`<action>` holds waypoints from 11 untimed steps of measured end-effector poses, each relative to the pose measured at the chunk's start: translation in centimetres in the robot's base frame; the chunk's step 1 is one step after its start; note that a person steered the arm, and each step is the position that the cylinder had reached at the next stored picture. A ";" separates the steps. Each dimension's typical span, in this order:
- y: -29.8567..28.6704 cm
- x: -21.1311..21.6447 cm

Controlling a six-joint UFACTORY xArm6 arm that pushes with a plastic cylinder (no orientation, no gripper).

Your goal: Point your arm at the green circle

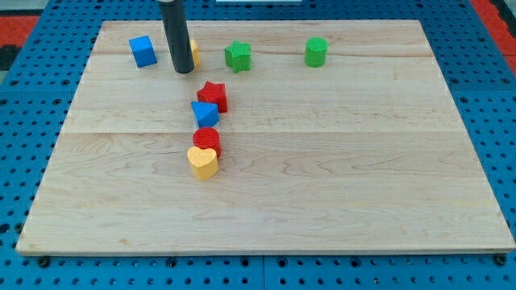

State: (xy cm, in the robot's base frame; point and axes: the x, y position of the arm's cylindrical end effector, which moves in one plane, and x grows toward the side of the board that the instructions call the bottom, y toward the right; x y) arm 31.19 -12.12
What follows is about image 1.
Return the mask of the black cylindrical robot arm stick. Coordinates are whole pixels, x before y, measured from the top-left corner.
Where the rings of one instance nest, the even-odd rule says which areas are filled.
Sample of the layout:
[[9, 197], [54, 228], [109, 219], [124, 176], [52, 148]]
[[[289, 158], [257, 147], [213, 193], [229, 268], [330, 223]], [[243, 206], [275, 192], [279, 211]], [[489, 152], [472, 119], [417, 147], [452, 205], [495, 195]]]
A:
[[190, 73], [194, 70], [194, 58], [183, 1], [158, 0], [157, 2], [174, 70], [177, 73]]

